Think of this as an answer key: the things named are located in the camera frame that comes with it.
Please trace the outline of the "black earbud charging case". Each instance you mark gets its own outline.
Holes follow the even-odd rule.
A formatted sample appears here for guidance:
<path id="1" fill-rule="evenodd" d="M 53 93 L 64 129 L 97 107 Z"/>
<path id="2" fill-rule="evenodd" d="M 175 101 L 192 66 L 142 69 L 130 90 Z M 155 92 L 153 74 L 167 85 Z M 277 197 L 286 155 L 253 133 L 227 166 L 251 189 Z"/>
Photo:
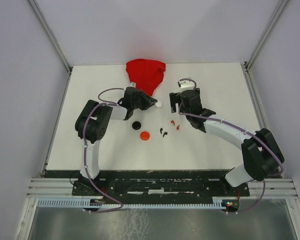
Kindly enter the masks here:
<path id="1" fill-rule="evenodd" d="M 134 121 L 131 126 L 134 130 L 139 130 L 142 124 L 139 121 Z"/>

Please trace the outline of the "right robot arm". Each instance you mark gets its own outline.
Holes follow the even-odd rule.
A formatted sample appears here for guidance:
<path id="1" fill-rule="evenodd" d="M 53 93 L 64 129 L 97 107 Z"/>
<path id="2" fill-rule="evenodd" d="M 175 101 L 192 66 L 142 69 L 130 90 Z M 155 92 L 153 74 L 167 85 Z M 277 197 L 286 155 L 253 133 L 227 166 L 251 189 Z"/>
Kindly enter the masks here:
<path id="1" fill-rule="evenodd" d="M 224 195 L 232 195 L 243 183 L 261 182 L 283 173 L 284 156 L 267 128 L 252 131 L 224 120 L 215 111 L 202 106 L 198 88 L 172 92 L 169 100 L 172 113 L 185 116 L 193 128 L 219 137 L 241 150 L 243 163 L 228 171 L 219 183 Z"/>

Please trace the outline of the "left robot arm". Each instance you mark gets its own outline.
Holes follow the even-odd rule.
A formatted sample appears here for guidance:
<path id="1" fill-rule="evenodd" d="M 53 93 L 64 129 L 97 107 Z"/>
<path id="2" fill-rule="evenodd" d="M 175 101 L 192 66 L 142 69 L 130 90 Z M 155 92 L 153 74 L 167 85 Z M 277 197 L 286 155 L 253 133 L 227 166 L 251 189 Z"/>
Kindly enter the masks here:
<path id="1" fill-rule="evenodd" d="M 82 140 L 82 166 L 79 182 L 89 195 L 96 195 L 101 183 L 96 180 L 100 174 L 99 150 L 111 120 L 127 121 L 135 110 L 146 111 L 161 105 L 161 102 L 134 86 L 124 89 L 123 97 L 117 102 L 88 100 L 75 122 L 75 130 Z"/>

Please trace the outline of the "white earbud charging case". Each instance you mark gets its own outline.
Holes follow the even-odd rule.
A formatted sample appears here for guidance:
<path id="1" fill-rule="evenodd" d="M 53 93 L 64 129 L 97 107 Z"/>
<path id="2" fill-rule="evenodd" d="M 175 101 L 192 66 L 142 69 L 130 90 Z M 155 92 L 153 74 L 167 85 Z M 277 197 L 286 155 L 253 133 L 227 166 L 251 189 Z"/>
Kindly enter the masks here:
<path id="1" fill-rule="evenodd" d="M 157 101 L 157 102 L 155 103 L 155 106 L 156 106 L 157 108 L 162 108 L 162 107 L 163 107 L 163 103 L 162 103 L 161 101 Z"/>

